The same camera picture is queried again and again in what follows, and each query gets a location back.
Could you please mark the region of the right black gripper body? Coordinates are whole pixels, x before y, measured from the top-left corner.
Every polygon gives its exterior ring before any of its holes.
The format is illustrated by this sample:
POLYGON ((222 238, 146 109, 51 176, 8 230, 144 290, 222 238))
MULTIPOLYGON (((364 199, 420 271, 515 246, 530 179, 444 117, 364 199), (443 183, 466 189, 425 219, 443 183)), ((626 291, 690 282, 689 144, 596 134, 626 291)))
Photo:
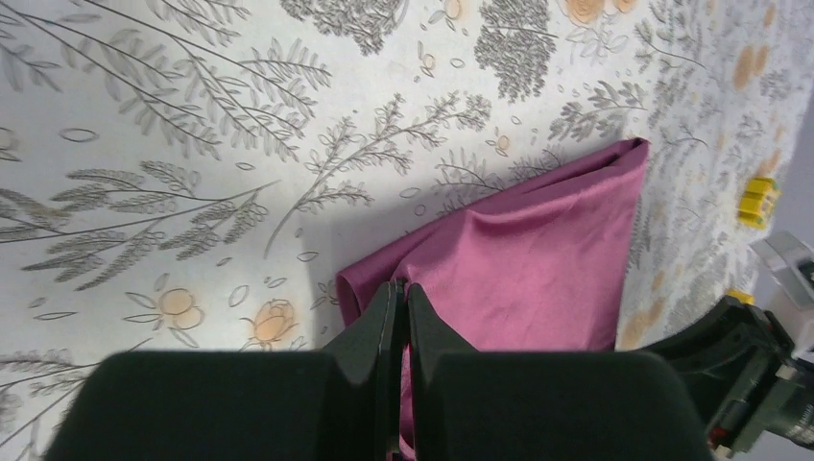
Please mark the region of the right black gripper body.
POLYGON ((773 313, 724 296, 646 350, 681 377, 715 454, 746 453, 765 432, 813 448, 813 367, 773 313))

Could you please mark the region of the yellow block at right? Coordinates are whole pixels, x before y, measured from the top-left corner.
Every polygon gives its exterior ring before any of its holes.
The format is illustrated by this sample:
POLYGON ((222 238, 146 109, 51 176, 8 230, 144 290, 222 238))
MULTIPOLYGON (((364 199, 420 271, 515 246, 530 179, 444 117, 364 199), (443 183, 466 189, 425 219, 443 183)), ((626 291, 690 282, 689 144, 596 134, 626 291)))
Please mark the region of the yellow block at right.
POLYGON ((738 290, 728 290, 726 296, 745 305, 754 305, 755 303, 755 297, 752 294, 738 290))

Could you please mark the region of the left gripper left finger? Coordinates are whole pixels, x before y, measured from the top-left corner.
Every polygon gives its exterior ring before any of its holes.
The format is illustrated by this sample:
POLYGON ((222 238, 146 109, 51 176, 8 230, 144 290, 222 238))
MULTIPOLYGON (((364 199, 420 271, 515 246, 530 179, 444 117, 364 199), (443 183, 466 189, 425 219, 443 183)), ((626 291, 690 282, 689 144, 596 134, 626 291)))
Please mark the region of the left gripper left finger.
POLYGON ((404 284, 310 352, 121 352, 91 373, 49 460, 388 460, 404 284))

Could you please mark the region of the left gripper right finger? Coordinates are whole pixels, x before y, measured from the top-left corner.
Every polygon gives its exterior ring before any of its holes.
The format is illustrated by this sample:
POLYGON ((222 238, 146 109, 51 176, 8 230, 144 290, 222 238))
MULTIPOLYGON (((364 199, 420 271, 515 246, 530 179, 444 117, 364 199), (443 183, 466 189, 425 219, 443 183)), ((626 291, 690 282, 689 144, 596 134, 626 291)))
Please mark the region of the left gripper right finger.
POLYGON ((673 368, 649 352, 479 352, 408 291, 419 460, 708 460, 673 368))

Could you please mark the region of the purple satin napkin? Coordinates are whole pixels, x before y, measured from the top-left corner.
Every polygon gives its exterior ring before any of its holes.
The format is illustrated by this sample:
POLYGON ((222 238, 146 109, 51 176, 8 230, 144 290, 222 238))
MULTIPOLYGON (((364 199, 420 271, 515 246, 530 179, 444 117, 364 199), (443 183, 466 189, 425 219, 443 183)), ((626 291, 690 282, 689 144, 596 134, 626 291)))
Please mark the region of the purple satin napkin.
POLYGON ((349 265, 336 277, 345 322, 404 279, 481 352, 611 350, 649 151, 614 143, 349 265))

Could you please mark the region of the floral tablecloth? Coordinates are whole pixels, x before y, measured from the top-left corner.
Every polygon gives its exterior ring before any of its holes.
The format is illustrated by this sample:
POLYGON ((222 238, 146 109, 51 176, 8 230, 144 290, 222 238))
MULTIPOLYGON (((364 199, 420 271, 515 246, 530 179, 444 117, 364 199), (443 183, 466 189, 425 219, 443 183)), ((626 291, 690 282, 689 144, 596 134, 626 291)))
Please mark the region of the floral tablecloth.
POLYGON ((5 1, 1 456, 42 459, 126 350, 316 349, 337 274, 649 141, 612 350, 754 286, 809 1, 5 1))

